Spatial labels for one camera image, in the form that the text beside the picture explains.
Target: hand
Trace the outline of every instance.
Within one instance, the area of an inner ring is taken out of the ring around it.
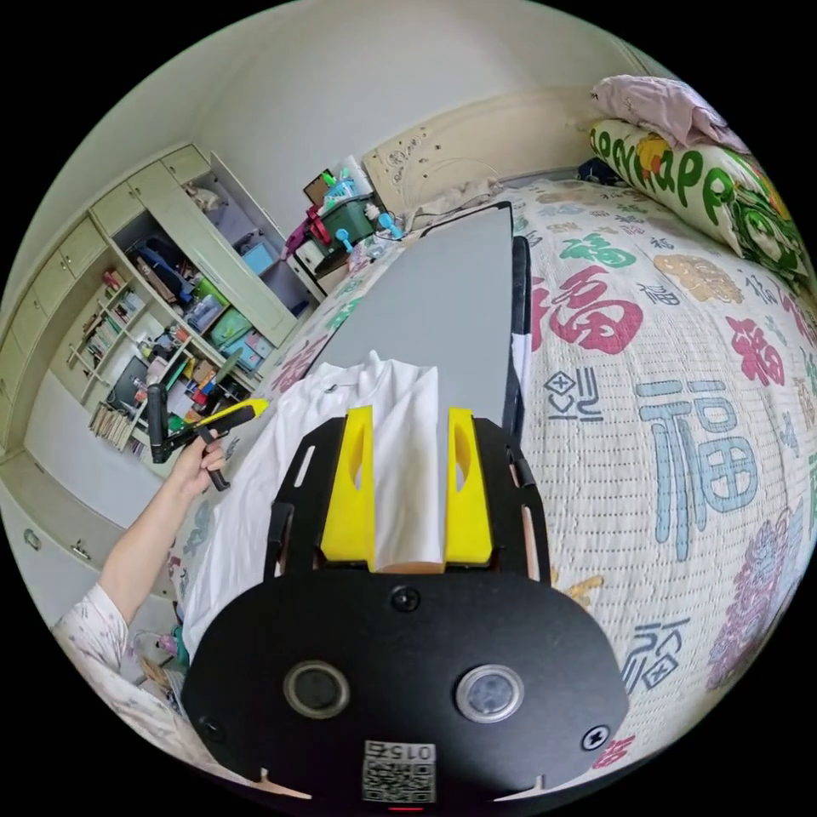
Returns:
[[[190,443],[179,455],[168,477],[186,501],[195,499],[210,485],[210,471],[218,471],[226,464],[219,440],[205,446],[200,437]]]

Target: cabinet door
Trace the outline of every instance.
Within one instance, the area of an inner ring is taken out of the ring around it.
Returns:
[[[9,435],[9,422],[11,420],[11,402],[0,391],[0,445],[5,446]]]
[[[180,185],[186,185],[188,181],[198,179],[210,172],[209,162],[193,145],[183,147],[180,151],[166,156],[162,164]]]
[[[238,309],[272,344],[280,346],[294,329],[292,312],[250,271],[238,253],[222,238],[193,202],[175,184],[169,171],[159,168],[170,179],[162,181],[160,174],[150,168],[142,171],[149,184],[134,177],[139,187],[137,195],[151,211],[151,215],[192,263],[213,282],[214,286]]]
[[[29,287],[26,297],[17,307],[14,320],[11,322],[11,331],[17,340],[17,345],[25,357],[28,357],[37,343],[37,338],[43,331],[46,315],[37,299],[37,292]]]
[[[68,294],[74,283],[74,276],[60,253],[54,253],[34,279],[33,289],[46,316],[54,310]]]
[[[91,219],[83,219],[74,232],[60,245],[62,257],[75,278],[79,278],[99,258],[107,247],[105,239]]]
[[[17,394],[17,386],[20,385],[25,363],[26,356],[20,351],[14,333],[9,332],[3,346],[0,347],[0,391],[11,403]]]
[[[177,190],[184,193],[179,187],[179,183],[161,162],[149,164],[144,170],[140,170],[139,173],[131,176],[128,179],[128,184],[140,202],[151,211],[151,202],[163,198],[165,194]]]
[[[128,182],[123,182],[119,187],[114,187],[107,196],[103,196],[91,208],[91,212],[102,224],[102,229],[109,236],[115,236],[144,209]]]

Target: red chinese character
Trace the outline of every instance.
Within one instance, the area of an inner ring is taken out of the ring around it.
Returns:
[[[276,389],[284,394],[294,386],[311,366],[312,361],[317,357],[328,337],[327,334],[324,334],[312,343],[305,340],[301,349],[284,361],[278,376],[268,386],[267,394],[271,395]]]
[[[627,753],[627,749],[630,748],[630,744],[632,741],[636,739],[634,734],[631,734],[629,738],[624,738],[623,740],[614,740],[603,752],[602,756],[593,763],[593,768],[604,768],[605,766],[612,766],[613,763],[617,763],[624,757]]]
[[[727,317],[727,321],[734,332],[732,348],[743,358],[740,365],[743,374],[749,380],[757,377],[764,386],[768,386],[770,380],[783,386],[786,383],[783,360],[763,336],[763,330],[750,318],[739,321]]]
[[[594,280],[595,275],[607,275],[601,266],[588,266],[564,281],[562,293],[552,303],[550,293],[535,289],[532,298],[533,327],[531,346],[533,351],[542,345],[541,322],[552,308],[549,326],[551,332],[568,343],[578,343],[583,349],[598,349],[609,355],[623,351],[641,328],[643,312],[629,300],[599,300],[607,291],[604,281]],[[541,278],[533,278],[541,283]],[[575,310],[560,322],[562,309]]]
[[[778,283],[774,285],[777,287],[777,293],[780,296],[780,304],[782,307],[794,316],[794,323],[797,325],[797,331],[804,337],[814,348],[817,348],[817,329],[808,325],[806,317],[803,315],[803,310],[780,288]]]

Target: red item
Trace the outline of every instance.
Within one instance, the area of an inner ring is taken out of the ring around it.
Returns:
[[[310,207],[306,211],[306,220],[309,221],[309,232],[316,241],[321,244],[331,244],[332,239],[329,236],[329,230],[323,226],[320,216],[317,214],[318,207]]]

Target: pink cloth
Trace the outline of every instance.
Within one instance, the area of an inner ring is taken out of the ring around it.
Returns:
[[[607,116],[652,130],[672,147],[720,145],[749,152],[726,120],[676,79],[620,74],[598,83],[593,96]]]

